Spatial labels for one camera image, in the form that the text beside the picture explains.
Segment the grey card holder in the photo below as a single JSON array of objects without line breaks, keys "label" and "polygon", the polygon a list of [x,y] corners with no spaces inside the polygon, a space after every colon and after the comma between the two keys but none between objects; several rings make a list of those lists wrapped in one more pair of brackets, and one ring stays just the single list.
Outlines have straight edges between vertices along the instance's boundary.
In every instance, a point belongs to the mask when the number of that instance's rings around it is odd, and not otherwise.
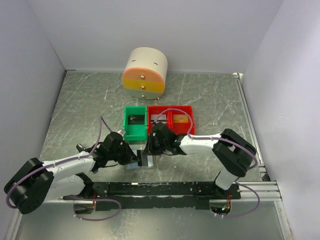
[{"label": "grey card holder", "polygon": [[138,161],[131,162],[125,166],[128,170],[143,170],[156,167],[156,156],[146,155],[143,150],[133,150],[133,153],[138,157]]}]

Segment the card with dark stripe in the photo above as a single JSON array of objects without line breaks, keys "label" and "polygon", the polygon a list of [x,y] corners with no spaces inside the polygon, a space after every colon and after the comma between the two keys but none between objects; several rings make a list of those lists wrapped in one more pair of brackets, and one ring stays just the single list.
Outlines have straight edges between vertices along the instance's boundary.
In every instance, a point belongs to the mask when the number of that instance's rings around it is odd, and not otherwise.
[{"label": "card with dark stripe", "polygon": [[139,159],[138,166],[147,167],[148,166],[148,156],[142,155],[143,150],[137,150],[137,157]]}]

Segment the green plastic bin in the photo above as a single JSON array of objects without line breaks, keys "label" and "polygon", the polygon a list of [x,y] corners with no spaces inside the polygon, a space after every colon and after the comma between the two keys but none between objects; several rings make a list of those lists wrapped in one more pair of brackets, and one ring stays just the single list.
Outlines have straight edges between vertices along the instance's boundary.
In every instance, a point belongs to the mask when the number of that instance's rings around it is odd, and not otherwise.
[{"label": "green plastic bin", "polygon": [[147,107],[125,106],[123,113],[124,139],[128,142],[147,140]]}]

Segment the red double plastic bin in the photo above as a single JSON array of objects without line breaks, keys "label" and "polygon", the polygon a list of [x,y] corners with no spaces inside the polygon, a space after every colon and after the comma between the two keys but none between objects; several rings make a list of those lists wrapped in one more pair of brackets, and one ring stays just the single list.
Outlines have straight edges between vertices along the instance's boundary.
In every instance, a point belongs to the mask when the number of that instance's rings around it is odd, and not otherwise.
[{"label": "red double plastic bin", "polygon": [[147,134],[152,132],[153,122],[162,113],[157,120],[169,127],[176,135],[186,134],[191,126],[188,116],[192,120],[190,134],[195,134],[195,120],[193,117],[193,108],[191,105],[149,105],[147,106]]}]

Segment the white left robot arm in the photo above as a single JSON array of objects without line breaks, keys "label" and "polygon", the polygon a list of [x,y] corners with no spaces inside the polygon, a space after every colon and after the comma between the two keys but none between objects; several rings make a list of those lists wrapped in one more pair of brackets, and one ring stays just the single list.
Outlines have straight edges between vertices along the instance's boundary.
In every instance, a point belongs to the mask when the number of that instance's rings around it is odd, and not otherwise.
[{"label": "white left robot arm", "polygon": [[26,215],[58,197],[89,199],[94,188],[88,172],[106,168],[109,161],[124,166],[139,160],[123,136],[114,131],[90,148],[79,144],[77,149],[78,154],[58,160],[27,160],[4,186],[7,206]]}]

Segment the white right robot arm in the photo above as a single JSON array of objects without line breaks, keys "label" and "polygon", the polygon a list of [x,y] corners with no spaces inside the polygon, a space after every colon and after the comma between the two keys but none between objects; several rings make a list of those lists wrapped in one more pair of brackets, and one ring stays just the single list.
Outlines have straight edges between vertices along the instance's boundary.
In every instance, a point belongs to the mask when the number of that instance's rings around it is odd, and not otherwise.
[{"label": "white right robot arm", "polygon": [[212,193],[218,199],[228,195],[231,185],[258,164],[256,148],[229,128],[214,135],[175,134],[164,123],[156,123],[143,153],[160,156],[166,152],[173,156],[213,153],[224,167],[212,186]]}]

